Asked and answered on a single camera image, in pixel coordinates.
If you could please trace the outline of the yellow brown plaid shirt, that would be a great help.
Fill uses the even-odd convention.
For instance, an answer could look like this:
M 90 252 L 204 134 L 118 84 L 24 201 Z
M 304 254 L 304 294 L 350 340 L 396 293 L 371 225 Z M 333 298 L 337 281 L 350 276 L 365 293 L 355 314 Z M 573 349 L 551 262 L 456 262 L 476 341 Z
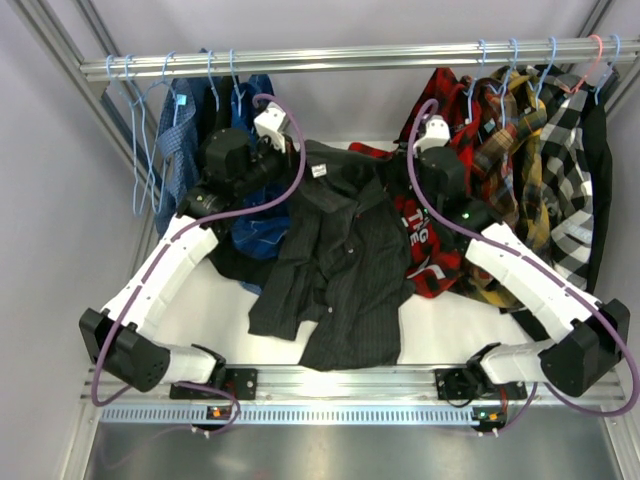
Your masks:
M 544 103 L 537 80 L 502 67 L 480 79 L 474 99 L 481 107 L 479 143 L 471 165 L 471 192 L 497 212 L 517 238 L 547 262 L 550 219 L 542 194 L 541 133 Z

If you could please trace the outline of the red black plaid shirt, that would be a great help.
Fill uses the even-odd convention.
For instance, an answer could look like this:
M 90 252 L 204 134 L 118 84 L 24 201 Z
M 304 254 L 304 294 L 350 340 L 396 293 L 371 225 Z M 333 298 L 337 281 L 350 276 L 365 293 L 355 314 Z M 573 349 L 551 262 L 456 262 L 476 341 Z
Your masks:
M 352 142 L 348 149 L 381 160 L 382 164 L 389 153 L 360 142 Z M 378 166 L 381 182 L 382 164 Z M 409 238 L 412 260 L 406 278 L 414 283 L 418 295 L 435 298 L 451 288 L 460 277 L 462 257 L 455 250 L 444 249 L 427 209 L 414 191 L 387 193 Z

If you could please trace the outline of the blue plaid shirt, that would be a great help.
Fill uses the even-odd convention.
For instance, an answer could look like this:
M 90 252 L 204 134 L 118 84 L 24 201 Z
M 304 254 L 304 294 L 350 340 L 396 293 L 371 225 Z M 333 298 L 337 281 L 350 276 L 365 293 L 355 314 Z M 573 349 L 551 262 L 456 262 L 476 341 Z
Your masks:
M 235 86 L 231 95 L 231 127 L 249 135 L 252 154 L 257 152 L 258 142 L 254 126 L 258 110 L 253 106 L 252 98 L 261 93 L 274 94 L 271 80 L 266 74 L 251 75 L 247 81 Z M 289 227 L 290 218 L 285 202 L 263 212 L 241 216 L 231 228 L 233 246 L 250 260 L 276 260 Z

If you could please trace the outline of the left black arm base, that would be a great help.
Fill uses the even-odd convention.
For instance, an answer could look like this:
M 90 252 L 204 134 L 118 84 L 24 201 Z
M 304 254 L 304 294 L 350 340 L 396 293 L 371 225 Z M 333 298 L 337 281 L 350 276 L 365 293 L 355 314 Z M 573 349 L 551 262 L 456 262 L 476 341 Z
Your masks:
M 193 347 L 212 355 L 216 360 L 216 366 L 206 386 L 231 394 L 238 400 L 255 399 L 258 376 L 255 368 L 229 367 L 226 359 L 217 352 L 197 344 L 193 344 Z M 222 399 L 219 394 L 176 384 L 171 385 L 169 397 L 172 400 Z

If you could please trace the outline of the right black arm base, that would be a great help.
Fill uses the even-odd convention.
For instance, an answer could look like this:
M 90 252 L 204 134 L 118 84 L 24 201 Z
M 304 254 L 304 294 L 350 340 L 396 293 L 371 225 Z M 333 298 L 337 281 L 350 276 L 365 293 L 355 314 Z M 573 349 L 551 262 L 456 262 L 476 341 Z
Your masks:
M 482 383 L 466 368 L 439 368 L 435 370 L 437 398 L 451 405 L 466 406 L 476 400 L 526 400 L 528 392 L 523 384 L 511 382 L 499 386 Z

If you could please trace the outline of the aluminium hanging rail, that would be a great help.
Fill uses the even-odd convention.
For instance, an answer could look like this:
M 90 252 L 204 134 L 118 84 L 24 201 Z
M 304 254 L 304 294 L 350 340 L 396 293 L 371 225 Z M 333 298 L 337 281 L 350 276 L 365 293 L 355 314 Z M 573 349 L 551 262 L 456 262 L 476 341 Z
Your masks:
M 633 62 L 639 39 L 613 37 L 507 40 L 429 45 L 309 48 L 232 51 L 222 53 L 127 55 L 85 61 L 80 72 L 89 82 L 169 79 L 232 74 L 289 74 L 359 70 L 488 67 L 510 62 L 541 64 L 589 63 L 596 59 Z

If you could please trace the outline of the black hanging garment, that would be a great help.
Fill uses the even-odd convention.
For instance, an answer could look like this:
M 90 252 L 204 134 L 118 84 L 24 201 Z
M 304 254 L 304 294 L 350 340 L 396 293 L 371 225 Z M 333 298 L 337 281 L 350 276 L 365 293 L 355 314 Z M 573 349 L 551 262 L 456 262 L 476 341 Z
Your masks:
M 209 166 L 209 145 L 213 135 L 231 127 L 231 95 L 234 90 L 233 79 L 221 77 L 214 80 L 214 87 L 204 94 L 204 111 L 198 122 L 199 146 L 196 153 L 196 165 L 201 177 L 207 174 Z M 258 295 L 266 285 L 268 276 L 276 260 L 250 260 L 233 246 L 231 228 L 237 218 L 225 219 L 214 225 L 219 244 L 209 255 L 211 263 L 218 272 Z

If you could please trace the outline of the black white plaid shirt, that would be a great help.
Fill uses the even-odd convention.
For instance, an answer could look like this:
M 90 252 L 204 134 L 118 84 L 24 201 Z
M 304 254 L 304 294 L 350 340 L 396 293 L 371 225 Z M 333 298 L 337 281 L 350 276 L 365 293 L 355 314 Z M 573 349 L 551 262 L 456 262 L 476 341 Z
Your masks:
M 583 145 L 582 113 L 589 93 L 578 77 L 553 67 L 526 72 L 540 89 L 547 122 L 540 134 L 542 194 L 550 221 L 551 265 L 577 288 L 587 288 L 594 234 L 594 193 Z

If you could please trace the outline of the aluminium front rail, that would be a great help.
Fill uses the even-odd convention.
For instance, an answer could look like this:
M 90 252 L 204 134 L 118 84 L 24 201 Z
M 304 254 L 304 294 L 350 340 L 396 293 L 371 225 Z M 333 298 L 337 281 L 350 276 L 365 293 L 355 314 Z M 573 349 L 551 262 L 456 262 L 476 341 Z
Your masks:
M 544 387 L 523 384 L 526 400 L 476 400 L 466 406 L 437 398 L 435 370 L 449 365 L 396 366 L 322 373 L 296 366 L 237 367 L 258 371 L 254 400 L 172 400 L 171 385 L 126 392 L 98 410 L 111 424 L 441 426 L 494 431 L 512 420 L 526 400 L 558 404 Z

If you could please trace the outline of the light blue wire hanger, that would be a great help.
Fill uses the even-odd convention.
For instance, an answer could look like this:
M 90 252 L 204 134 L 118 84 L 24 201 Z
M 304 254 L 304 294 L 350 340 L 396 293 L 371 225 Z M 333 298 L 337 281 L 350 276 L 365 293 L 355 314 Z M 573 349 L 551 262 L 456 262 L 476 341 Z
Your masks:
M 147 106 L 149 92 L 156 87 L 152 83 L 145 92 L 135 84 L 130 73 L 132 55 L 124 57 L 125 81 L 133 90 L 128 100 L 132 121 L 132 154 L 134 160 L 134 184 L 132 190 L 132 213 L 140 217 L 149 205 L 154 214 L 158 214 L 165 197 L 165 179 L 167 167 L 156 167 L 156 145 L 150 145 L 146 131 Z

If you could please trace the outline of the light blue empty hanger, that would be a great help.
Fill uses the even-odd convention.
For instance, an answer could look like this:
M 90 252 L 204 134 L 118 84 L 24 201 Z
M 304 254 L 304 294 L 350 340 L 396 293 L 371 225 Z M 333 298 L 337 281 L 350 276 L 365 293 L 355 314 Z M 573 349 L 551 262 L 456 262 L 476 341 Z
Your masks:
M 123 98 L 129 110 L 128 100 L 130 98 L 130 95 L 133 94 L 133 90 L 130 86 L 127 85 L 125 81 L 125 74 L 123 77 L 119 77 L 118 75 L 115 74 L 115 71 L 113 70 L 114 63 L 115 63 L 115 57 L 113 55 L 109 55 L 105 60 L 107 78 L 109 82 L 116 88 L 116 91 L 118 92 L 118 94 Z M 132 138 L 131 116 L 130 116 L 130 123 L 131 123 L 130 131 L 131 131 L 131 138 Z

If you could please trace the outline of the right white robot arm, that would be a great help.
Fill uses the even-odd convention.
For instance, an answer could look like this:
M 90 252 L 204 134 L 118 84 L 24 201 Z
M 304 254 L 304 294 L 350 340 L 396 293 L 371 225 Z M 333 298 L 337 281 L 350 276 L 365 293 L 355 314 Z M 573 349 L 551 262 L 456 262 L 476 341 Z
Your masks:
M 491 385 L 544 382 L 578 398 L 623 360 L 627 307 L 575 289 L 526 247 L 494 209 L 470 197 L 463 165 L 450 147 L 399 149 L 389 169 L 391 186 L 407 190 L 419 206 L 440 254 L 488 273 L 546 332 L 543 340 L 481 349 L 467 363 L 479 379 Z

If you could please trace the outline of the dark grey pinstripe shirt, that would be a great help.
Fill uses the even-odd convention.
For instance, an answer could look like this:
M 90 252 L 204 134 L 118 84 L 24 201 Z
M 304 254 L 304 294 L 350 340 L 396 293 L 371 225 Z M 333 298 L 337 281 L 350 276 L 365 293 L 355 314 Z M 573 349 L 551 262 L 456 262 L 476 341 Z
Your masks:
M 308 169 L 289 199 L 290 228 L 248 332 L 293 341 L 312 321 L 300 365 L 393 365 L 401 352 L 399 309 L 414 292 L 406 228 L 376 160 L 314 140 L 305 147 Z

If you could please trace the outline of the red plaid hanging shirt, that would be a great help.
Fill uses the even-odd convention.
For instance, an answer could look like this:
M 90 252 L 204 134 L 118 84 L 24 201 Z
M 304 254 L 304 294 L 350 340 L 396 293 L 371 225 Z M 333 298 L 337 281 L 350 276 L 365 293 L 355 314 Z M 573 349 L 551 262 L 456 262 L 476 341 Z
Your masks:
M 437 115 L 442 116 L 450 128 L 449 144 L 466 168 L 468 192 L 473 197 L 481 199 L 483 180 L 475 163 L 475 154 L 480 146 L 481 106 L 479 101 L 473 98 L 471 107 L 468 107 L 467 93 L 470 86 L 470 77 L 458 79 L 450 68 L 437 68 L 400 132 L 398 148 L 394 151 L 394 155 L 400 154 L 401 148 L 407 145 L 411 125 L 417 116 L 418 109 L 426 100 L 435 99 L 438 102 Z

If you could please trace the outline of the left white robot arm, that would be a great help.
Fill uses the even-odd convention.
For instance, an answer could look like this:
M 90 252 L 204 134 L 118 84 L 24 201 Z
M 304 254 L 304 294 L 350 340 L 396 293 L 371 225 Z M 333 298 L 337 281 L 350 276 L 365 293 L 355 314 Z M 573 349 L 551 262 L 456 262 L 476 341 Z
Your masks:
M 159 384 L 211 385 L 224 368 L 223 357 L 206 347 L 157 341 L 159 326 L 231 220 L 265 209 L 245 207 L 244 200 L 287 174 L 300 180 L 304 165 L 290 135 L 270 127 L 259 128 L 255 149 L 247 132 L 219 130 L 206 139 L 202 154 L 201 178 L 179 203 L 158 245 L 115 297 L 79 320 L 95 365 L 94 387 L 103 373 L 140 392 Z

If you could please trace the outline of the light blue checked shirt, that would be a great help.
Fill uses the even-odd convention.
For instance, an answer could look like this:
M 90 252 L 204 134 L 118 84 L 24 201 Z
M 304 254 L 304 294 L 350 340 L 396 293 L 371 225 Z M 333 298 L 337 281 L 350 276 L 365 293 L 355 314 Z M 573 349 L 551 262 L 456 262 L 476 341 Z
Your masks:
M 199 146 L 198 122 L 203 113 L 207 82 L 203 78 L 177 78 L 165 97 L 156 147 L 167 166 L 163 181 L 162 205 L 155 215 L 157 233 L 162 237 L 188 190 L 200 178 L 195 162 Z

